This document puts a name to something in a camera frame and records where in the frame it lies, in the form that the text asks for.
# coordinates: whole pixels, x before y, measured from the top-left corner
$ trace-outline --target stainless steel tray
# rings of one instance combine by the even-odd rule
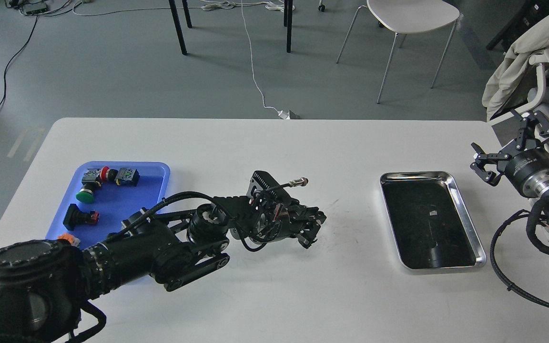
[[[486,263],[484,248],[451,174],[386,173],[380,183],[405,267],[455,269]]]

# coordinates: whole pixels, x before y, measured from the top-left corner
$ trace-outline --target robotic arm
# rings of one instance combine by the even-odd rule
[[[85,250],[64,240],[34,240],[0,249],[0,342],[50,342],[70,334],[83,342],[105,326],[105,315],[89,300],[150,275],[174,291],[222,268],[226,235],[253,252],[267,243],[297,238],[311,247],[326,216],[290,197],[285,187],[305,186],[306,178],[278,184],[265,171],[255,171],[246,195],[209,197],[182,192],[142,208],[122,221],[120,232]],[[157,213],[188,198],[210,201],[196,209]],[[186,232],[187,241],[177,238]],[[259,244],[251,248],[246,239]],[[81,310],[98,324],[78,336],[73,330]]]
[[[539,129],[541,141],[535,135]],[[549,255],[549,246],[536,236],[536,227],[544,226],[549,231],[549,153],[544,144],[549,142],[549,120],[542,112],[528,113],[520,120],[517,137],[510,141],[496,154],[486,154],[482,148],[472,143],[476,154],[474,163],[470,165],[476,174],[486,183],[497,185],[505,176],[516,191],[525,198],[538,198],[531,211],[519,211],[506,221],[495,233],[490,246],[490,261],[497,276],[508,286],[508,291],[514,291],[522,297],[549,307],[545,302],[527,293],[511,282],[495,260],[494,249],[497,238],[512,221],[527,217],[527,236],[531,243],[540,251]],[[486,170],[486,165],[495,165],[497,172]]]

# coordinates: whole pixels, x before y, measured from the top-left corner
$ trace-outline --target cloth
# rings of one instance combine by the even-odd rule
[[[520,84],[529,56],[544,49],[549,49],[549,15],[512,43],[503,62],[486,83],[482,106],[486,107],[487,121]]]

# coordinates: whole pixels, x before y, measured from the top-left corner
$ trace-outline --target orange component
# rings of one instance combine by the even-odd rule
[[[73,245],[74,247],[78,247],[78,245],[80,245],[80,240],[78,239],[78,237],[76,237],[72,234],[69,234],[67,232],[59,235],[58,237],[56,237],[56,239],[64,239],[64,240],[68,241],[71,245]]]

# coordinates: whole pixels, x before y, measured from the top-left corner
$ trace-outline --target white table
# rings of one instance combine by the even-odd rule
[[[108,323],[89,342],[549,342],[549,310],[507,292],[490,265],[416,275],[398,260],[383,173],[451,173],[485,250],[527,206],[506,180],[490,187],[469,169],[472,141],[499,148],[488,124],[469,121],[63,119],[0,221],[0,247],[43,238],[87,161],[167,163],[167,195],[243,195],[254,170],[306,176],[290,194],[327,215],[309,250],[288,239],[247,252],[233,240],[226,267],[173,293],[141,278],[94,301]],[[549,300],[549,257],[522,224],[499,244],[501,268]],[[83,315],[81,329],[93,324]]]

